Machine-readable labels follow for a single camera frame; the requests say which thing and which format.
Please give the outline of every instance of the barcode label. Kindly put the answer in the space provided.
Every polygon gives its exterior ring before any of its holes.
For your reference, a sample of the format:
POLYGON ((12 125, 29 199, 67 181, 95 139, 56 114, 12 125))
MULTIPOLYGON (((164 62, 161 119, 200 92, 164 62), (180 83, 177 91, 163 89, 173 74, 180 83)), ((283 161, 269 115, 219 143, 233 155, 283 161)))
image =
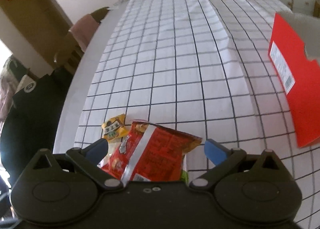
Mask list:
POLYGON ((133 177, 133 181, 151 181, 151 180, 136 173, 133 177))
POLYGON ((279 77, 284 86, 284 90, 286 94, 288 94, 292 89, 293 85, 296 83, 296 81, 291 73, 291 70, 287 62, 285 61, 282 53, 280 52, 275 42, 272 43, 270 57, 278 71, 279 77))

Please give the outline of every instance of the table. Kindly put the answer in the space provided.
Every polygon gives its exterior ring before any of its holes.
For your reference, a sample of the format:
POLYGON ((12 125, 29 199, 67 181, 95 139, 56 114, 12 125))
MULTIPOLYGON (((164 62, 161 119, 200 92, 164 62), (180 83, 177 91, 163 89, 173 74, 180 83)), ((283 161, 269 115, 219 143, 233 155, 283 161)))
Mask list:
MULTIPOLYGON (((295 221, 318 227, 320 148, 297 148, 268 57, 279 10, 288 8, 278 0, 130 0, 113 33, 103 27, 111 24, 106 19, 89 45, 54 151, 73 142, 86 147, 101 137, 103 121, 122 113, 128 127, 132 119, 146 119, 252 154, 271 148, 302 191, 295 221), (98 38, 108 41, 99 55, 90 52, 98 38)), ((212 167, 203 145, 187 155, 190 180, 212 167)))

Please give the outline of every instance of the yellow package on counter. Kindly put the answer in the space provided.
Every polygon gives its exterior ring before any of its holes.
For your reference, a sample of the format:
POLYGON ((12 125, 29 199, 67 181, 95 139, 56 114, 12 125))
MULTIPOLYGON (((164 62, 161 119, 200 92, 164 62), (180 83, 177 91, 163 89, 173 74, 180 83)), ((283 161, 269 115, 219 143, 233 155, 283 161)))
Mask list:
POLYGON ((125 114, 118 115, 104 122, 101 127, 103 130, 102 138, 108 142, 115 138, 127 136, 129 131, 124 126, 125 114))

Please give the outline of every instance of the red cardboard box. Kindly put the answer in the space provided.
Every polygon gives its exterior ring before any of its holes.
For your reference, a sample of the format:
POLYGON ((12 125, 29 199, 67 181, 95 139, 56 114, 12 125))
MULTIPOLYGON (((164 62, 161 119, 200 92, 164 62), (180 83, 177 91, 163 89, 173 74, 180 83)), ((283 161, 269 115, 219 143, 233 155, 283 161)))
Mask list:
POLYGON ((286 93, 298 147, 320 142, 320 19, 276 13, 268 54, 286 93))

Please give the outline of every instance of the red snack bag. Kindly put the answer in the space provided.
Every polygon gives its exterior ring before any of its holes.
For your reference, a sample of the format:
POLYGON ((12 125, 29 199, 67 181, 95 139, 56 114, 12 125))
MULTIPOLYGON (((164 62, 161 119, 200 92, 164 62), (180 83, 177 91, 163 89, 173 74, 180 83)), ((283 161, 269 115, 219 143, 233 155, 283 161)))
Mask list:
POLYGON ((159 125, 133 122, 129 135, 102 169, 126 184, 135 181, 180 179, 184 154, 201 138, 159 125))

